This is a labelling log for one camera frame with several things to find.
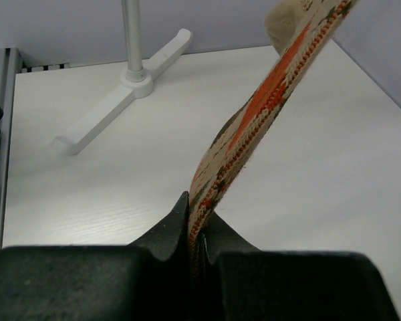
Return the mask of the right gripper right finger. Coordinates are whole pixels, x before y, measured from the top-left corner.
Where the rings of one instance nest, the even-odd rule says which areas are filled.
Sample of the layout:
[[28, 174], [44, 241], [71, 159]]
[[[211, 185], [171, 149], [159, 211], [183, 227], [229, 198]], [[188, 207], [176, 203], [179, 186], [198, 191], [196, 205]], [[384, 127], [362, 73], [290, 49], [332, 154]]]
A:
[[213, 212], [202, 230], [202, 288], [205, 295], [205, 320], [224, 320], [220, 273], [214, 267], [220, 254], [250, 253], [259, 248], [244, 239]]

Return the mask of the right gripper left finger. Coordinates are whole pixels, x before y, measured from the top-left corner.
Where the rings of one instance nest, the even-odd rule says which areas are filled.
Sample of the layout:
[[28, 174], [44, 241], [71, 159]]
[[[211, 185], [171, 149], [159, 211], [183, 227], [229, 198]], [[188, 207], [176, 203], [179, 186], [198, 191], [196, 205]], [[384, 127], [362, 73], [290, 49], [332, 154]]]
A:
[[185, 320], [187, 317], [188, 209], [185, 191], [168, 215], [131, 243], [148, 254], [136, 294], [141, 320]]

